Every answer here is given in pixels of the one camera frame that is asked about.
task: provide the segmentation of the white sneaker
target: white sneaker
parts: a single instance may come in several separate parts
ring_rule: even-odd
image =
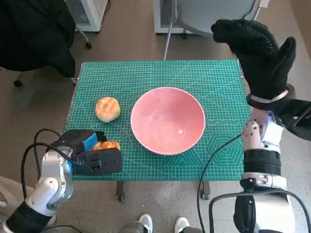
[[[148,233],[152,233],[153,230],[153,225],[152,225],[152,219],[150,217],[150,215],[148,214],[144,214],[139,218],[139,221],[142,225],[145,226],[145,228],[147,228]]]
[[[189,227],[190,224],[185,217],[179,217],[175,223],[175,233],[180,233],[186,227]]]

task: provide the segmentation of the bread roll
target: bread roll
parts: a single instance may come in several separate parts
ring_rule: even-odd
[[[96,145],[92,148],[92,150],[102,150],[108,148],[117,148],[118,150],[121,150],[120,144],[118,142],[109,142],[109,141],[96,143]]]
[[[112,97],[104,97],[97,101],[95,115],[102,122],[108,123],[120,116],[121,109],[119,102]]]

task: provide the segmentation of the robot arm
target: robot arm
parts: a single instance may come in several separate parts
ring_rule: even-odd
[[[245,192],[267,189],[287,190],[281,176],[279,143],[283,127],[270,111],[253,109],[242,130],[244,173],[240,181]],[[237,197],[234,223],[242,233],[295,230],[294,213],[288,196],[256,195]]]
[[[68,157],[73,149],[59,148]],[[57,152],[48,151],[42,160],[41,178],[25,201],[12,216],[2,223],[0,233],[41,232],[57,209],[69,200],[73,192],[72,166]]]
[[[67,131],[58,141],[52,143],[75,164],[54,150],[48,150],[41,164],[41,177],[33,193],[15,210],[12,216],[0,226],[0,233],[39,233],[59,207],[67,202],[73,193],[73,166],[80,166],[79,174],[105,174],[101,164],[121,157],[118,149],[89,151],[98,141],[106,141],[103,132],[93,130]]]

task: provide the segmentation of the black glove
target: black glove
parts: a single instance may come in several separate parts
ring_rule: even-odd
[[[251,94],[273,99],[285,90],[296,57],[296,40],[278,48],[268,28],[256,21],[220,19],[211,27],[218,43],[227,43],[240,61]]]

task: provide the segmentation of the pink bowl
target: pink bowl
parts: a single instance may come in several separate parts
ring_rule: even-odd
[[[135,138],[157,154],[175,155],[193,147],[205,129],[200,103],[188,92],[160,87],[143,94],[131,114]]]

